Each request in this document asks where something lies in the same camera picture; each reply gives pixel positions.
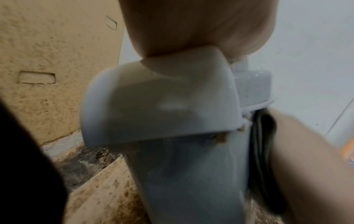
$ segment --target white wall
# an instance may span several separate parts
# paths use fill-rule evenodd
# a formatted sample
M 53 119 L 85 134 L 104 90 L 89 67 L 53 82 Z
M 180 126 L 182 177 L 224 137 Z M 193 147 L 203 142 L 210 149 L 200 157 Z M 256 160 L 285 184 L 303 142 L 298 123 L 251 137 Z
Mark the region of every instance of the white wall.
M 252 70 L 273 73 L 273 106 L 322 135 L 354 98 L 353 9 L 353 0 L 280 1 L 271 39 L 249 58 Z M 121 49 L 120 64 L 139 59 L 126 30 Z M 352 111 L 344 123 L 354 127 Z

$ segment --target dark object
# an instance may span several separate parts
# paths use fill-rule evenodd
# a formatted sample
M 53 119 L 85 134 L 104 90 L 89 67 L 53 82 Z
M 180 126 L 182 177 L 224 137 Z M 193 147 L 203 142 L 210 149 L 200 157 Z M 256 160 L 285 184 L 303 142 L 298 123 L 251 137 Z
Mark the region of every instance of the dark object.
M 277 124 L 268 110 L 257 110 L 250 136 L 249 189 L 252 197 L 265 209 L 282 215 L 287 209 L 287 203 L 275 181 L 269 161 L 276 131 Z
M 67 191 L 50 160 L 0 100 L 3 214 L 10 223 L 62 223 Z

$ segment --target rectangular hole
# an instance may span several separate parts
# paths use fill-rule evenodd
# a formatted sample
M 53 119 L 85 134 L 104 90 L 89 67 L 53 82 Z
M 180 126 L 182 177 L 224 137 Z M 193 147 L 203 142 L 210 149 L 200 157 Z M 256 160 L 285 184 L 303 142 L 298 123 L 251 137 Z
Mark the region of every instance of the rectangular hole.
M 18 72 L 17 83 L 52 84 L 56 83 L 56 77 L 54 73 L 50 72 L 33 72 L 21 70 Z
M 106 16 L 106 25 L 112 28 L 112 30 L 117 30 L 117 22 L 108 15 Z

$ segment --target beige wall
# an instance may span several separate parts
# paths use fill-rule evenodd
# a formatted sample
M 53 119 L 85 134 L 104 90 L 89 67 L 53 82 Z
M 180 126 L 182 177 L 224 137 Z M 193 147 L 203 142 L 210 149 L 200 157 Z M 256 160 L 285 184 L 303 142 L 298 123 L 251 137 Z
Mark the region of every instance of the beige wall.
M 123 27 L 118 0 L 0 0 L 0 96 L 40 144 L 79 128 L 82 94 L 117 64 Z M 56 83 L 17 83 L 21 70 Z

